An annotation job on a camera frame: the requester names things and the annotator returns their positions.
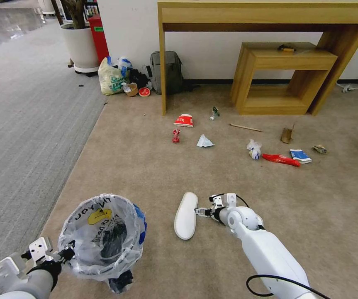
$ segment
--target red trash bin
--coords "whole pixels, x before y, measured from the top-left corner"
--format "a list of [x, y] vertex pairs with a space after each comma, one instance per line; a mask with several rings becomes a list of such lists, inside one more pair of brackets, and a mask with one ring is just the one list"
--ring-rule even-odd
[[104, 59], [104, 57], [109, 56], [107, 42], [105, 41], [103, 23], [101, 22], [100, 15], [95, 15], [88, 19], [90, 27], [92, 28], [93, 40], [96, 46], [97, 56], [99, 58], [99, 63]]

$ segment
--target backpack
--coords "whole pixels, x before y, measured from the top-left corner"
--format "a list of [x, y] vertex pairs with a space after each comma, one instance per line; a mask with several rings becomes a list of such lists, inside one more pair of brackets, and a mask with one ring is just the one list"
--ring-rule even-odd
[[[153, 74], [151, 80], [157, 94], [161, 94], [161, 63], [159, 51], [151, 54], [150, 57], [151, 72]], [[179, 93], [183, 90], [182, 62], [174, 51], [165, 52], [166, 65], [166, 93]]]

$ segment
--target white slipper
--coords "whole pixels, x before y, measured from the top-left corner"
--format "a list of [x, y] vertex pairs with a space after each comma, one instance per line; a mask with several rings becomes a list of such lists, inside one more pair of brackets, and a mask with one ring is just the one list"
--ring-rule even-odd
[[192, 192], [186, 192], [183, 195], [175, 217], [175, 233], [180, 239], [188, 240], [195, 232], [194, 209], [197, 207], [198, 197]]

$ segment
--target yellow logo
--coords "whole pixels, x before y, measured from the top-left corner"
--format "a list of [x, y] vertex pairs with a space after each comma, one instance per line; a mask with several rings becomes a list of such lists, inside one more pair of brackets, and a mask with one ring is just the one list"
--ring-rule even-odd
[[97, 211], [91, 213], [88, 217], [88, 224], [93, 225], [97, 222], [100, 222], [101, 220], [108, 218], [111, 219], [111, 213], [112, 211], [110, 209], [98, 209]]

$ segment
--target white flower pot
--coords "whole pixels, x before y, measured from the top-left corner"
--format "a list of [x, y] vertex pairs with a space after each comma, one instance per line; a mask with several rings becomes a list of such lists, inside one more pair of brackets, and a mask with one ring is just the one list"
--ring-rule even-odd
[[61, 25], [74, 69], [80, 73], [97, 72], [99, 59], [90, 28], [72, 29], [73, 24]]
[[44, 15], [54, 15], [55, 11], [50, 0], [38, 0], [39, 6], [41, 7]]

